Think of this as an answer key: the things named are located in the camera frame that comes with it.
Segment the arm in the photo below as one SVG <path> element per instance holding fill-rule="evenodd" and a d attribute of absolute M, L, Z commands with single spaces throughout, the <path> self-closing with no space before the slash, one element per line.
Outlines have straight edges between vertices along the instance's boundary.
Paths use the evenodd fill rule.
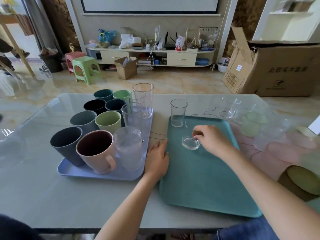
<path fill-rule="evenodd" d="M 319 239 L 320 214 L 251 164 L 218 128 L 198 125 L 194 137 L 238 176 L 279 239 Z"/>
<path fill-rule="evenodd" d="M 169 156 L 165 153 L 167 142 L 166 140 L 161 145 L 158 142 L 149 149 L 144 175 L 104 224 L 96 240 L 136 239 L 152 189 L 168 170 Z"/>

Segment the hand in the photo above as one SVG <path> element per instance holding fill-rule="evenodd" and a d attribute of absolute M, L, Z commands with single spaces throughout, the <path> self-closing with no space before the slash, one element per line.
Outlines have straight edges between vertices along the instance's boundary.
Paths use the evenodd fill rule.
<path fill-rule="evenodd" d="M 223 159 L 230 149 L 235 148 L 214 125 L 195 126 L 192 132 L 192 137 L 199 140 L 208 152 L 221 159 Z"/>
<path fill-rule="evenodd" d="M 146 163 L 144 166 L 144 174 L 151 176 L 155 183 L 167 173 L 169 166 L 169 155 L 166 150 L 168 139 L 160 144 L 158 141 L 153 147 L 148 150 L 146 155 Z"/>

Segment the mug handle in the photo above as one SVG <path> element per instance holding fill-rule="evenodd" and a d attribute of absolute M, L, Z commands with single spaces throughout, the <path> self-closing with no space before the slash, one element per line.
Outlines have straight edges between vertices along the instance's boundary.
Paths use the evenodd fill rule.
<path fill-rule="evenodd" d="M 108 163 L 111 166 L 111 171 L 113 171 L 114 169 L 117 168 L 117 164 L 114 161 L 114 159 L 112 158 L 112 156 L 110 156 L 110 154 L 105 155 L 105 159 L 108 161 Z"/>

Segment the pink stool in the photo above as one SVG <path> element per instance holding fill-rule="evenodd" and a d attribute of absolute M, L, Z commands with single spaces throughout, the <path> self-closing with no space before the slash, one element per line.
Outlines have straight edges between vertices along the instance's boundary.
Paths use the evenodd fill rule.
<path fill-rule="evenodd" d="M 75 58 L 83 57 L 83 56 L 86 56 L 86 54 L 81 51 L 66 53 L 66 64 L 68 66 L 70 73 L 75 72 L 73 69 L 72 60 Z"/>

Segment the blue tray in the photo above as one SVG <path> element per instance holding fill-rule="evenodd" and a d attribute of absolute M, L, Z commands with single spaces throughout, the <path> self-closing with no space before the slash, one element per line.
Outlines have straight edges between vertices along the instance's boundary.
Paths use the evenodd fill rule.
<path fill-rule="evenodd" d="M 63 159 L 58 166 L 58 173 L 63 176 L 74 176 L 74 177 L 85 177 L 85 178 L 100 178 L 100 179 L 110 179 L 110 180 L 128 180 L 132 181 L 140 177 L 144 171 L 144 164 L 146 162 L 146 156 L 148 151 L 148 143 L 152 125 L 152 116 L 145 121 L 145 129 L 143 131 L 143 143 L 142 143 L 142 164 L 141 166 L 134 171 L 127 171 L 124 166 L 121 164 L 121 161 L 118 158 L 118 154 L 116 154 L 117 158 L 117 168 L 107 174 L 96 174 L 94 171 L 88 166 L 84 165 L 80 168 L 72 165 L 67 159 Z"/>
<path fill-rule="evenodd" d="M 167 131 L 170 162 L 167 174 L 160 181 L 159 194 L 171 205 L 233 215 L 259 217 L 262 212 L 237 175 L 218 157 L 201 145 L 188 150 L 182 137 L 192 134 L 196 125 L 215 125 L 238 147 L 227 121 L 215 118 L 186 116 L 183 127 L 173 127 L 171 118 Z"/>

